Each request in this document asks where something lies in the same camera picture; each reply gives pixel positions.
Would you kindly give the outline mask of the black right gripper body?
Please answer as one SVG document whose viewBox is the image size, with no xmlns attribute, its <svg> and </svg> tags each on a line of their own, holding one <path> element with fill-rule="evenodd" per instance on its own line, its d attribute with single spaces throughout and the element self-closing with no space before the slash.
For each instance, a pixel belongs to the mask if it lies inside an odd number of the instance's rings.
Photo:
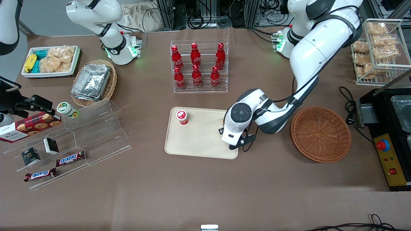
<svg viewBox="0 0 411 231">
<path fill-rule="evenodd" d="M 29 112 L 44 112 L 53 116 L 53 103 L 41 96 L 33 95 L 30 98 L 22 97 L 13 105 L 13 115 L 28 117 Z"/>
</svg>

